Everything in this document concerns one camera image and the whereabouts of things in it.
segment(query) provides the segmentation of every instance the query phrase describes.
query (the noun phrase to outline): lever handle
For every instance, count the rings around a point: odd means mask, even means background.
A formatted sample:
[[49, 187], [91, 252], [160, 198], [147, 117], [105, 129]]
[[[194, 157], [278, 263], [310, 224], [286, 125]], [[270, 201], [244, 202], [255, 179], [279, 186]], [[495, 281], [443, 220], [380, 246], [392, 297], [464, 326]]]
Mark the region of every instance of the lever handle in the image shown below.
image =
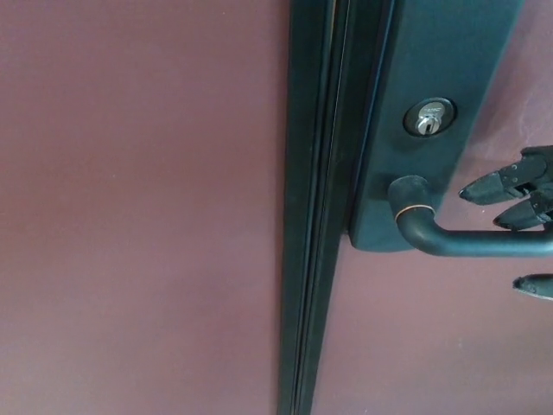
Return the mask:
[[388, 188], [397, 228], [416, 249], [443, 257], [545, 257], [553, 255], [553, 230], [450, 231], [435, 223], [430, 187], [405, 176]]

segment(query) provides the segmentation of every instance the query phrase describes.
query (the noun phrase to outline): door handle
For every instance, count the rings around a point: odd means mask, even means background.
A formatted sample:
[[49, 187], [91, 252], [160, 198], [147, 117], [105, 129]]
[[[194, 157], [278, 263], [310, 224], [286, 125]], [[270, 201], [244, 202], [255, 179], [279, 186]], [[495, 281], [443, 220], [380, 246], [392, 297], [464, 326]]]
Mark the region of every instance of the door handle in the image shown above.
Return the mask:
[[401, 177], [388, 188], [397, 228], [416, 249], [444, 257], [544, 257], [553, 255], [553, 228], [543, 231], [451, 231], [435, 222], [429, 183]]

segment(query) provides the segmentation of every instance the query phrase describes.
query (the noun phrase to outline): door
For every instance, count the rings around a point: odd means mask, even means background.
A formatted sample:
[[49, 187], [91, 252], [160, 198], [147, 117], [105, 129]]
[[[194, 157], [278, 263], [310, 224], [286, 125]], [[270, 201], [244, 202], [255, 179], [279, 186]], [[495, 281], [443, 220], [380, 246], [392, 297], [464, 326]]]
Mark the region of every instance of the door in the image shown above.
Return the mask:
[[[527, 1], [461, 159], [439, 222], [493, 229], [509, 205], [478, 207], [457, 192], [552, 145], [553, 4]], [[512, 280], [551, 272], [551, 259], [374, 253], [343, 237], [313, 414], [549, 414], [553, 307]]]
[[0, 412], [272, 414], [288, 7], [0, 2]]

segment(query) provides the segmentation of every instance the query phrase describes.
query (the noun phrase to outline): door lock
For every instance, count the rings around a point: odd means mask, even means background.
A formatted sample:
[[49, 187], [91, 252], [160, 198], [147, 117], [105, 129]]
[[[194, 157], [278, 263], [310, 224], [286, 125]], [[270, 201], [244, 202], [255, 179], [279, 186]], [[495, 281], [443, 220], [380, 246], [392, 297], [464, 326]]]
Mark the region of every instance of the door lock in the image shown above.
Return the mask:
[[454, 117], [455, 108], [450, 100], [425, 99], [407, 111], [404, 126], [409, 134], [420, 137], [432, 136], [449, 127]]

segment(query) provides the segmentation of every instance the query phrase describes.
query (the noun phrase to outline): wall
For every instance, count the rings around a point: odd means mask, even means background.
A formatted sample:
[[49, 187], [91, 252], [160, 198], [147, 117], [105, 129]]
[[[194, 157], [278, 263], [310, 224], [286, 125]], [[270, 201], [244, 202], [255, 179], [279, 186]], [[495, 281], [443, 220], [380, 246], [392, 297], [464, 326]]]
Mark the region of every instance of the wall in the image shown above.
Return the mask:
[[0, 2], [1, 413], [274, 413], [287, 13]]

